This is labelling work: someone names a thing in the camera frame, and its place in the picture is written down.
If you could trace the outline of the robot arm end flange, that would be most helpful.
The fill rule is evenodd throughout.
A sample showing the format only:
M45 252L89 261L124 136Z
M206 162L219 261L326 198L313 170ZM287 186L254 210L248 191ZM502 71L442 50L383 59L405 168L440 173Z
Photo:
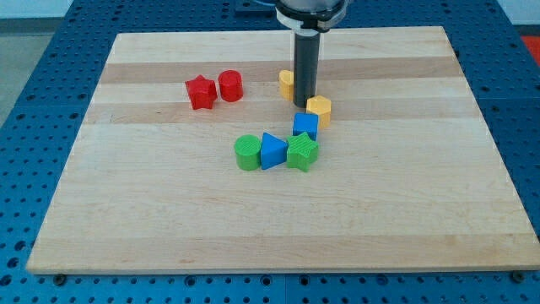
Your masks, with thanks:
M349 4L349 0L277 0L276 17L297 34L314 35L340 23Z

